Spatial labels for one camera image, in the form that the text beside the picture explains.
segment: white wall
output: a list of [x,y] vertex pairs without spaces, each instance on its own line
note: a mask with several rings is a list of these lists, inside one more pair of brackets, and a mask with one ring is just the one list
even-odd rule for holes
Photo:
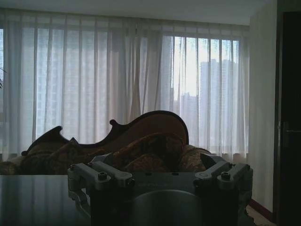
[[0,0],[0,7],[131,16],[223,24],[249,24],[267,0]]
[[277,0],[250,19],[249,158],[253,199],[273,211]]

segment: patterned cushion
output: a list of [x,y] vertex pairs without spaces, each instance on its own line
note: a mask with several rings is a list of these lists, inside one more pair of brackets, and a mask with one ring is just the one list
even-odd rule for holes
[[69,143],[63,145],[46,159],[47,174],[67,174],[71,164],[90,162],[95,156],[104,154],[104,149],[96,152],[85,153],[78,142],[72,138]]
[[127,172],[169,172],[169,168],[162,159],[153,153],[144,154],[131,161],[127,166],[122,168]]
[[201,172],[206,170],[200,158],[201,153],[210,152],[203,148],[185,145],[184,152],[179,162],[180,172]]
[[112,166],[122,169],[140,156],[151,153],[155,154],[156,158],[159,157],[170,171],[177,171],[182,152],[183,142],[177,135],[172,133],[154,133],[114,152]]
[[22,170],[22,174],[29,174],[29,175],[47,174],[46,159],[51,154],[52,151],[39,151],[39,152],[29,153],[21,161],[20,168]]
[[20,168],[12,162],[0,162],[0,175],[15,175],[18,173],[20,173]]

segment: bolt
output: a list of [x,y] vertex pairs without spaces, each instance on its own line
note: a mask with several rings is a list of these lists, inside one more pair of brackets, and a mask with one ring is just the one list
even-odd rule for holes
[[98,179],[99,180],[105,180],[106,178],[107,178],[107,173],[106,172],[100,172],[99,174],[98,174]]
[[221,177],[223,180],[230,180],[231,175],[228,172],[222,172]]
[[134,178],[130,178],[129,180],[127,180],[127,187],[133,187],[134,185],[135,185]]
[[72,164],[72,165],[70,166],[70,169],[71,169],[71,170],[74,170],[74,167],[75,167],[75,164]]
[[199,188],[200,185],[201,185],[201,180],[199,178],[195,179],[193,181],[193,185],[196,187],[196,188]]

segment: wall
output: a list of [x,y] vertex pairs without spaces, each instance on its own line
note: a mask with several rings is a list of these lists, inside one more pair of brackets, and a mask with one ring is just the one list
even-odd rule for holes
[[249,158],[253,199],[273,211],[277,0],[250,19]]

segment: door handle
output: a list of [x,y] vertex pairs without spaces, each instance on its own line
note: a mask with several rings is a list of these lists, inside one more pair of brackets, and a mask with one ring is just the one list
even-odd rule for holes
[[301,133],[301,130],[287,130],[287,133]]

